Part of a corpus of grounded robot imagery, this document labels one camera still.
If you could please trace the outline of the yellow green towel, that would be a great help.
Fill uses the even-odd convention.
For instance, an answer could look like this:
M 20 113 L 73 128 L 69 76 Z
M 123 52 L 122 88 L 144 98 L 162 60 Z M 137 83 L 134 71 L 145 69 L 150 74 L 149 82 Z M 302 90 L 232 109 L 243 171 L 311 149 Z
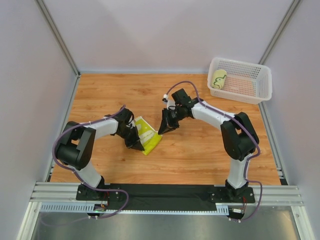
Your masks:
M 144 148 L 142 152 L 147 156 L 160 143 L 163 136 L 158 134 L 142 116 L 136 117 L 134 121 L 140 142 Z

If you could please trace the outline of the green patterned towel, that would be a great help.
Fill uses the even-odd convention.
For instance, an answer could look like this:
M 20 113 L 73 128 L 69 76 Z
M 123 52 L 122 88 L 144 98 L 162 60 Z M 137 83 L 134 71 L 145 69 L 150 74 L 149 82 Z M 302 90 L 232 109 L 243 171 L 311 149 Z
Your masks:
M 226 78 L 227 72 L 223 69 L 218 69 L 212 75 L 210 86 L 213 89 L 221 90 L 224 87 Z

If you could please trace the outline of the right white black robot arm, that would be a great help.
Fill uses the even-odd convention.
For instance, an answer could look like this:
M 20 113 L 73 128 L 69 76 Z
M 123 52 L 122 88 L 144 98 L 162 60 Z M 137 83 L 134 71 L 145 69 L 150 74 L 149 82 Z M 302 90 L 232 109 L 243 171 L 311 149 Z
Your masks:
M 248 187 L 246 161 L 253 156 L 259 145 L 259 138 L 248 115 L 244 112 L 233 114 L 222 111 L 201 98 L 191 98 L 183 88 L 171 96 L 173 100 L 169 100 L 167 94 L 163 95 L 162 101 L 166 103 L 166 108 L 162 110 L 158 134 L 178 129 L 179 121 L 185 118 L 203 121 L 220 130 L 224 149 L 230 156 L 230 170 L 225 187 L 234 196 L 243 193 Z

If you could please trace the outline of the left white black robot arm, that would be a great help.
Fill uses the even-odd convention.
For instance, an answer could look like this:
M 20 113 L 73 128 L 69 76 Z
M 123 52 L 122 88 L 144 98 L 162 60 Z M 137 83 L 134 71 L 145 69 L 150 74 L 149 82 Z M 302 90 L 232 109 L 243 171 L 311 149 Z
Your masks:
M 105 191 L 105 181 L 91 163 L 94 143 L 105 136 L 119 136 L 127 148 L 144 151 L 135 116 L 123 105 L 114 114 L 77 123 L 69 121 L 52 147 L 54 162 L 63 169 L 69 170 L 80 182 L 94 191 Z

